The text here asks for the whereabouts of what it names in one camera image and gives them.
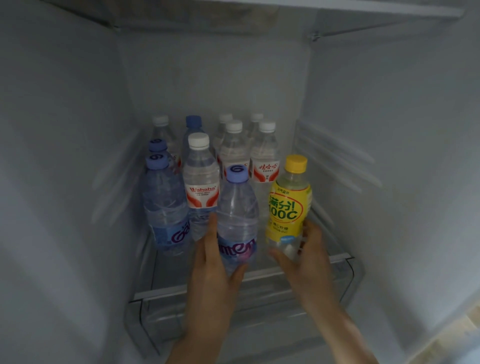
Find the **water bottle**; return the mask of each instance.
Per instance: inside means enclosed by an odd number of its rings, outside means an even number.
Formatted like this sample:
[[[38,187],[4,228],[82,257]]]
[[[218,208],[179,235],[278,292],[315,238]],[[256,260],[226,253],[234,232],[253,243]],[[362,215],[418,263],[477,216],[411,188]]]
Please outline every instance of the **water bottle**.
[[[198,115],[189,115],[185,118],[187,122],[187,131],[183,135],[183,143],[181,150],[181,160],[185,161],[188,158],[190,147],[188,145],[188,136],[193,133],[204,133],[202,129],[202,118]]]
[[[190,224],[195,241],[202,238],[208,227],[210,212],[216,210],[219,195],[219,168],[210,153],[205,133],[188,137],[190,153],[183,166],[183,180],[190,208]]]
[[[168,168],[168,157],[164,153],[147,157],[146,164],[142,193],[156,248],[167,256],[180,255],[189,249],[191,241],[181,175]]]
[[[230,275],[238,265],[253,262],[257,250],[258,202],[244,165],[227,168],[217,216],[218,247]]]
[[[248,125],[246,132],[246,143],[248,149],[251,148],[255,141],[255,137],[260,132],[259,123],[264,119],[264,115],[261,113],[253,113],[250,117],[250,124]]]
[[[303,221],[312,204],[312,189],[305,178],[306,170],[307,159],[304,156],[287,156],[285,173],[275,180],[268,201],[267,243],[283,251],[290,259],[297,257],[303,236]]]
[[[180,168],[180,146],[177,137],[168,125],[168,115],[154,116],[152,123],[154,125],[152,139],[163,139],[167,142],[167,150]]]
[[[250,165],[250,155],[242,136],[242,122],[234,120],[226,124],[227,133],[220,147],[220,167],[222,178],[227,174],[227,168],[234,164],[241,164],[245,167]]]
[[[218,116],[218,129],[213,137],[212,146],[213,146],[213,155],[217,158],[218,161],[218,154],[220,153],[220,147],[222,146],[223,138],[225,138],[225,133],[227,132],[227,128],[225,124],[233,121],[232,114],[220,114]]]
[[[275,138],[274,121],[261,121],[259,132],[250,150],[250,178],[258,200],[260,218],[269,215],[268,197],[280,172],[280,151]]]
[[[168,158],[168,167],[172,169],[175,174],[180,173],[180,167],[175,161],[175,158],[168,152],[165,139],[152,139],[148,143],[148,150],[150,154],[166,154]]]

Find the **yellow label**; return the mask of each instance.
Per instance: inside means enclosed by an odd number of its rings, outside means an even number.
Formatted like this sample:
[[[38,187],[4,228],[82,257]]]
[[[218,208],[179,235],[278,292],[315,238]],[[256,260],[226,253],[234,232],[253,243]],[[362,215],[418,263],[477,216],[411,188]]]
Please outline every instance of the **yellow label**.
[[[288,190],[278,183],[272,186],[268,207],[270,219],[266,236],[277,243],[292,243],[302,233],[303,221],[312,204],[310,185],[303,190]]]

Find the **blue bottle cap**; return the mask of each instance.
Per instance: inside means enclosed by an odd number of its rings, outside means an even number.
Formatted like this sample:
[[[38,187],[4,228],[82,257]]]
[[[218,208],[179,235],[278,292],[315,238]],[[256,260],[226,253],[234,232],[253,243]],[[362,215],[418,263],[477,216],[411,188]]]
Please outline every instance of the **blue bottle cap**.
[[[248,181],[248,169],[243,164],[234,164],[227,168],[227,181],[243,183]]]
[[[152,139],[148,143],[148,150],[151,152],[163,152],[167,150],[167,142],[164,139]]]
[[[168,157],[164,153],[152,154],[145,159],[149,170],[162,170],[168,167]]]
[[[189,115],[185,119],[187,121],[187,128],[201,128],[202,118],[198,115]]]

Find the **blue bottle label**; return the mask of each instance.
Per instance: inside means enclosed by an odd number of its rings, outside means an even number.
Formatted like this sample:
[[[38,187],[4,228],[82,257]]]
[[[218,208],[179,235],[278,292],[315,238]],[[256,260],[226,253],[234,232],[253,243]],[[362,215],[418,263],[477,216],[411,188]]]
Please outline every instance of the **blue bottle label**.
[[[235,260],[243,263],[247,262],[250,257],[257,251],[257,237],[244,242],[230,242],[220,235],[218,238],[218,248],[222,257],[228,260]]]
[[[188,215],[176,225],[166,228],[152,227],[155,242],[158,247],[166,247],[182,244],[190,232]]]

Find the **bottled water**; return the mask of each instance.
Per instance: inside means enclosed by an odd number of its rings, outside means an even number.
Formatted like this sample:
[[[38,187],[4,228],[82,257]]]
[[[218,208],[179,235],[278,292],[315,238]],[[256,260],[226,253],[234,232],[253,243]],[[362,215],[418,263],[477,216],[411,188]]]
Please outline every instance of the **bottled water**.
[[[280,151],[275,138],[274,121],[261,121],[259,132],[250,150],[250,178],[257,196],[260,217],[269,214],[268,197],[280,172]]]
[[[190,247],[187,196],[180,174],[168,168],[164,153],[146,158],[143,200],[156,248],[164,255],[180,255]]]
[[[230,275],[238,265],[253,262],[257,250],[258,203],[244,165],[227,168],[217,216],[218,247]]]
[[[188,145],[188,136],[193,133],[204,133],[202,129],[202,118],[198,115],[189,115],[185,118],[187,122],[187,131],[183,135],[182,150],[181,150],[181,160],[183,163],[188,158],[188,153],[190,152],[190,147]]]
[[[165,139],[152,139],[148,143],[148,150],[150,151],[150,154],[166,154],[168,158],[168,167],[172,169],[174,173],[180,173],[180,167],[176,163],[174,157],[168,152]]]
[[[220,114],[218,116],[218,129],[213,137],[212,146],[213,146],[213,155],[219,161],[218,154],[220,153],[220,147],[222,146],[223,138],[225,138],[225,133],[227,128],[226,123],[233,121],[232,114]]]
[[[216,210],[219,195],[219,168],[208,150],[207,134],[190,134],[188,141],[190,153],[183,167],[183,179],[190,207],[192,237],[197,241],[207,231],[210,212]]]
[[[180,168],[182,163],[180,145],[177,137],[168,125],[168,115],[154,116],[152,123],[154,125],[152,139],[163,139],[167,142],[167,150]]]
[[[306,170],[304,156],[287,156],[285,173],[275,180],[268,201],[270,217],[265,232],[268,245],[280,249],[290,259],[297,257],[303,221],[312,204],[312,189],[305,178]]]
[[[259,131],[259,123],[264,119],[264,115],[260,113],[254,113],[250,117],[250,124],[248,125],[247,132],[246,132],[246,143],[248,149],[251,148],[253,142],[255,141],[255,137],[260,132]]]
[[[250,165],[250,155],[242,136],[242,122],[234,120],[226,124],[227,133],[220,148],[220,167],[222,178],[226,176],[227,168],[234,164],[241,164],[245,167]]]

